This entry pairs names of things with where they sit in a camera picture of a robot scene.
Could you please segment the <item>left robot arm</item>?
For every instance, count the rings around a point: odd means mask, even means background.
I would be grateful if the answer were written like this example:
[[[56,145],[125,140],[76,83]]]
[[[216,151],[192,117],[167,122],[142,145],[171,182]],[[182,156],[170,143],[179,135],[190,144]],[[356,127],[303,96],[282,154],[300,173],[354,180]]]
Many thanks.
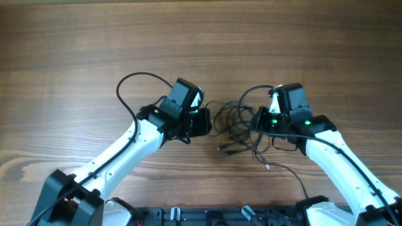
[[[144,158],[167,141],[190,144],[210,132],[204,91],[178,78],[170,93],[132,113],[129,129],[98,157],[70,174],[56,169],[45,180],[30,225],[128,225],[128,207],[108,198]]]

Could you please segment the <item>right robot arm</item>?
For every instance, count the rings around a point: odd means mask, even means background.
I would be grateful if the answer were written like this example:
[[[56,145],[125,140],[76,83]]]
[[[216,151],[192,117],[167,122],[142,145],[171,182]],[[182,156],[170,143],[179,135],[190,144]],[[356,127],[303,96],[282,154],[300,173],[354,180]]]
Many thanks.
[[[324,196],[298,203],[305,225],[401,225],[401,197],[370,172],[351,151],[334,123],[314,116],[299,83],[271,88],[270,107],[261,107],[253,125],[259,134],[286,139],[316,163],[350,210]]]

